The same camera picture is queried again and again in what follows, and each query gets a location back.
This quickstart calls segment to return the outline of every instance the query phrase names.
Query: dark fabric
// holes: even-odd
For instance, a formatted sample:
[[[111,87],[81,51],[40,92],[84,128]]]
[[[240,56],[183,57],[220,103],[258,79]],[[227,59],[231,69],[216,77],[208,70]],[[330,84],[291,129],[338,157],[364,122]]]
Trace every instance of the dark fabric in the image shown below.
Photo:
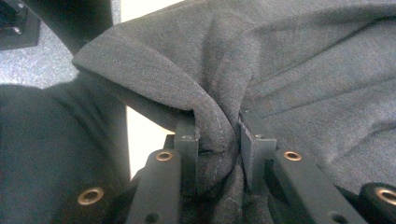
[[[1,223],[50,223],[75,190],[129,175],[125,106],[92,79],[0,86]]]
[[[241,106],[334,184],[396,184],[395,15],[395,1],[194,1],[114,26],[74,63],[131,97],[193,110],[202,197],[215,211],[198,217],[270,222],[265,199],[243,200]]]

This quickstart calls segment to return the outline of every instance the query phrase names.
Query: gray fabric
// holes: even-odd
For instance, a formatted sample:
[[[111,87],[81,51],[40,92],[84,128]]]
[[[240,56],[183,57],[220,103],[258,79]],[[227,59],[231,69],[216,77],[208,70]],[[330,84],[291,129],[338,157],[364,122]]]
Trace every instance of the gray fabric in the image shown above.
[[[194,111],[200,184],[214,204],[195,220],[271,222],[265,198],[243,200],[241,106],[334,184],[396,184],[395,15],[396,1],[182,3],[114,26],[74,63],[131,96]]]

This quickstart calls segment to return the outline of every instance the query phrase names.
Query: white surface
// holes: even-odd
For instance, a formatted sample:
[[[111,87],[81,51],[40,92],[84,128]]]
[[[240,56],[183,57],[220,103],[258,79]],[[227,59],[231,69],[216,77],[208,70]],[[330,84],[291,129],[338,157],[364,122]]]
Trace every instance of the white surface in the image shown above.
[[[129,21],[171,6],[180,0],[121,0],[121,21]],[[146,165],[149,154],[163,148],[167,134],[172,133],[128,107],[128,144],[131,178]]]

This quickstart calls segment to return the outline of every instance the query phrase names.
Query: dark trousers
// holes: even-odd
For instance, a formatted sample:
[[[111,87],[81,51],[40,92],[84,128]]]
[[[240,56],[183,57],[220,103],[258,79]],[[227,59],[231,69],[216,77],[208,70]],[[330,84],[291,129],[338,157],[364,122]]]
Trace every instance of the dark trousers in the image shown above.
[[[81,186],[129,181],[125,106],[89,77],[0,86],[0,222],[49,223]]]

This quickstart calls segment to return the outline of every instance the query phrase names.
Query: gray carpet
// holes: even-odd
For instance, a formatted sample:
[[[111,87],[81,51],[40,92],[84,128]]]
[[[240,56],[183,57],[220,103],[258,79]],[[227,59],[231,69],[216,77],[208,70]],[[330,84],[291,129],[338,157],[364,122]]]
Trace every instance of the gray carpet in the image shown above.
[[[113,21],[120,22],[120,0],[112,1]],[[41,22],[36,47],[0,51],[0,85],[18,84],[41,89],[68,82],[78,71],[62,41]]]

